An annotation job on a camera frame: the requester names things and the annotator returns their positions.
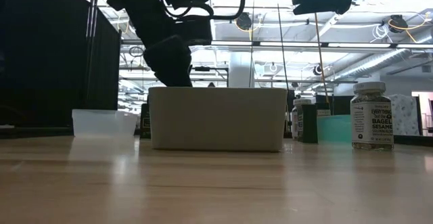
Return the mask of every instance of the white plastic bin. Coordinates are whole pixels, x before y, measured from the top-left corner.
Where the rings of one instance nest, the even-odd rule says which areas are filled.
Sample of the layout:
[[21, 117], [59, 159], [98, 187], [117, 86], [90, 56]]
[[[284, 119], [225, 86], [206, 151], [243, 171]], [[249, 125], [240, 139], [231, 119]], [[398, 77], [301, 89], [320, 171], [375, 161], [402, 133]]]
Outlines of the white plastic bin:
[[75, 137], [131, 137], [137, 116], [114, 110], [73, 110]]

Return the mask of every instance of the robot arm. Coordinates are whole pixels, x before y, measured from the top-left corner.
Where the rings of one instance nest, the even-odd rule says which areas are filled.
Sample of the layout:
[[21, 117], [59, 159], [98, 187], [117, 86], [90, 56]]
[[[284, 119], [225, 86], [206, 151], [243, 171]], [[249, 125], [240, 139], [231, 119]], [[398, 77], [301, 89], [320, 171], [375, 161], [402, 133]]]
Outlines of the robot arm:
[[[186, 7], [181, 15], [173, 15], [167, 10], [164, 1], [174, 9]], [[191, 87], [191, 51], [188, 45], [210, 45], [212, 33], [211, 19], [234, 20], [245, 7], [232, 16], [215, 16], [208, 0], [107, 0], [116, 10], [128, 12], [137, 36], [143, 41], [146, 50], [143, 54], [155, 76], [169, 87]], [[206, 10], [208, 16], [187, 16], [193, 7]]]

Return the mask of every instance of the ductwork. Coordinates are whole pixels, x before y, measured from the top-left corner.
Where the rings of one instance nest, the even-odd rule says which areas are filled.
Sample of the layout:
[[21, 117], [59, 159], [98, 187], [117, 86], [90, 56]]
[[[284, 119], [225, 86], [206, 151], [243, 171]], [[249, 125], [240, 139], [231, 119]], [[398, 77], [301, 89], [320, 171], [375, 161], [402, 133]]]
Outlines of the ductwork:
[[[432, 36], [433, 29], [428, 29], [419, 35], [415, 35], [414, 38], [418, 43], [433, 43]], [[413, 55], [413, 53], [410, 49], [394, 49], [387, 53], [371, 55], [368, 58], [337, 72], [335, 77], [334, 75], [331, 75], [329, 78], [334, 80], [342, 80], [349, 77], [357, 79], [361, 76], [409, 59], [411, 55]]]

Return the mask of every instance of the table surface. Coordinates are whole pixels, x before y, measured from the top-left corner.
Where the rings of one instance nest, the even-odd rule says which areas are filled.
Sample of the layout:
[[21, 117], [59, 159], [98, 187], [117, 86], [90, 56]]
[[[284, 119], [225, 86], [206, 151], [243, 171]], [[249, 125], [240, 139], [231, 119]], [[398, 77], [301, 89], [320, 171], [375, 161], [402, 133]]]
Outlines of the table surface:
[[169, 152], [134, 139], [0, 141], [0, 223], [432, 223], [433, 149], [287, 143]]

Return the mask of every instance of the teal container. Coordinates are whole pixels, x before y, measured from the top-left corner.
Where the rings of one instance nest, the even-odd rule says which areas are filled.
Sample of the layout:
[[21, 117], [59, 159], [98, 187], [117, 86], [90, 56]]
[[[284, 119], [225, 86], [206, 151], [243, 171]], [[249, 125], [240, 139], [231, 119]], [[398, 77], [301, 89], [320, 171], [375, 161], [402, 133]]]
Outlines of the teal container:
[[350, 115], [323, 116], [317, 118], [319, 143], [351, 143]]

